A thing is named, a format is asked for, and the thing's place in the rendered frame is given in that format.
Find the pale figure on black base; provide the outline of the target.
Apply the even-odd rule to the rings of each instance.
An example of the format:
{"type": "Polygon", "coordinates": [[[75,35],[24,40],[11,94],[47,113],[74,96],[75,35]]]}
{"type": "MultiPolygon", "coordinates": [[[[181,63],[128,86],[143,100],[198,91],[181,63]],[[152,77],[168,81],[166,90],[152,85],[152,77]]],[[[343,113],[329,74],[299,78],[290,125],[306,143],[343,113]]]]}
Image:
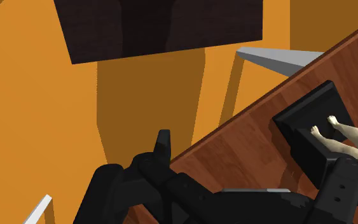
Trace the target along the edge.
{"type": "Polygon", "coordinates": [[[330,115],[340,123],[354,125],[336,86],[327,80],[273,117],[291,147],[292,158],[316,188],[322,186],[340,155],[329,151],[310,129],[315,125],[328,139],[339,142],[347,139],[328,122],[330,115]]]}

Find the brown wooden table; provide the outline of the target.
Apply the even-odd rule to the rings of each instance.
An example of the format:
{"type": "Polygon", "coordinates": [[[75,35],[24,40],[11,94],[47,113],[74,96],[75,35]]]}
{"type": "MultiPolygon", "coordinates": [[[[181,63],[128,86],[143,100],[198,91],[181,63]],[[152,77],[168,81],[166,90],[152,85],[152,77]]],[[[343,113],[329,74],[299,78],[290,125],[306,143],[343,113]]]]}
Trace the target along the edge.
{"type": "MultiPolygon", "coordinates": [[[[322,186],[316,188],[294,161],[273,117],[327,80],[354,125],[327,117],[347,138],[343,142],[324,137],[315,125],[310,133],[329,151],[358,160],[358,30],[195,145],[170,156],[174,172],[187,174],[213,194],[217,224],[304,223],[322,186]]],[[[159,222],[139,204],[129,208],[123,224],[159,222]]],[[[358,203],[353,224],[358,224],[358,203]]]]}

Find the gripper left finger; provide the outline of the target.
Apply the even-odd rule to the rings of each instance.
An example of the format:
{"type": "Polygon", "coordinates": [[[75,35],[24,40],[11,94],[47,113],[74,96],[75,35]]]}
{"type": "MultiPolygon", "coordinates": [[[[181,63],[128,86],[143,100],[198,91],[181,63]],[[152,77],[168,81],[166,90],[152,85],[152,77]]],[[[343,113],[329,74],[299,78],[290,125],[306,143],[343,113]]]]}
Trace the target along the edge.
{"type": "Polygon", "coordinates": [[[142,204],[159,224],[217,224],[213,194],[170,167],[170,131],[158,133],[152,152],[136,155],[128,168],[98,167],[73,224],[123,224],[130,207],[142,204]]]}

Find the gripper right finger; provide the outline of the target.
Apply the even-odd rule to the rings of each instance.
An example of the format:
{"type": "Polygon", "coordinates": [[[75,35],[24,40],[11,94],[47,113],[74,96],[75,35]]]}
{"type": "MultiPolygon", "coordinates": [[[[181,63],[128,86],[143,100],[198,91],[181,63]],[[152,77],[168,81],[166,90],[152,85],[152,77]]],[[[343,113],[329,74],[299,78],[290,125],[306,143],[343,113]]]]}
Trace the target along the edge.
{"type": "Polygon", "coordinates": [[[340,157],[303,224],[353,224],[358,203],[358,160],[340,157]]]}

